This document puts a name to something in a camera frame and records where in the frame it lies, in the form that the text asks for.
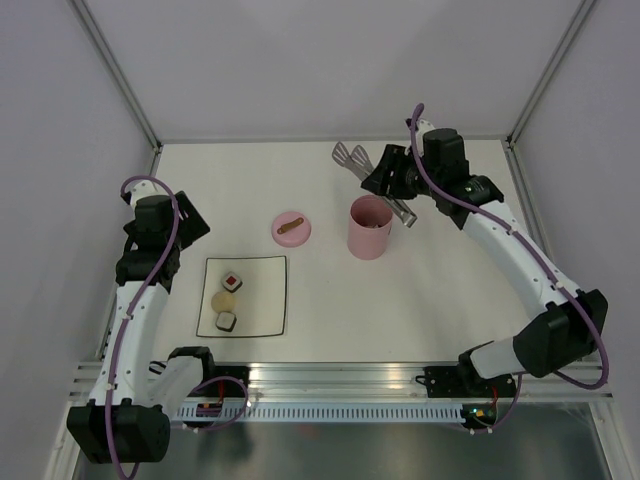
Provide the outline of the steel food tongs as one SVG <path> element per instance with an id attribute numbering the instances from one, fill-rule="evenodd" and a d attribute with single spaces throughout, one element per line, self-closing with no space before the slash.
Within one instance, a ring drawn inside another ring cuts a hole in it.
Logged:
<path id="1" fill-rule="evenodd" d="M 358 180 L 364 181 L 374 170 L 369 155 L 361 145 L 349 150 L 341 141 L 337 142 L 331 153 L 333 161 L 349 170 Z M 416 214 L 403 200 L 381 197 L 381 200 L 391 209 L 401 223 L 411 228 L 417 221 Z"/>

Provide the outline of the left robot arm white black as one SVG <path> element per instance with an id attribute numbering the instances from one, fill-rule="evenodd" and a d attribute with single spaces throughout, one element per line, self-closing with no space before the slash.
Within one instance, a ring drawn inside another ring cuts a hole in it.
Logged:
<path id="1" fill-rule="evenodd" d="M 182 251 L 210 228 L 184 192 L 131 201 L 124 251 L 116 264 L 116 311 L 99 377 L 66 426 L 93 464 L 158 462 L 186 397 L 212 393 L 218 372 L 206 347 L 178 347 L 162 373 L 149 367 L 159 321 L 180 268 Z"/>

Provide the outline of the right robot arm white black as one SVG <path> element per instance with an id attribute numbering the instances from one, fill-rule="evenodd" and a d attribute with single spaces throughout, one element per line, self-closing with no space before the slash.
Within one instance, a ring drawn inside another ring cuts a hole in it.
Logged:
<path id="1" fill-rule="evenodd" d="M 440 213 L 491 257 L 530 317 L 517 335 L 462 353 L 456 371 L 459 388 L 478 395 L 493 379 L 522 373 L 568 380 L 562 368 L 592 353 L 601 358 L 600 378 L 591 384 L 570 382 L 583 389 L 602 387 L 609 375 L 601 337 L 608 311 L 604 295 L 581 289 L 534 244 L 499 188 L 488 177 L 471 173 L 456 130 L 414 127 L 410 141 L 408 147 L 387 145 L 362 188 L 393 200 L 430 197 Z"/>

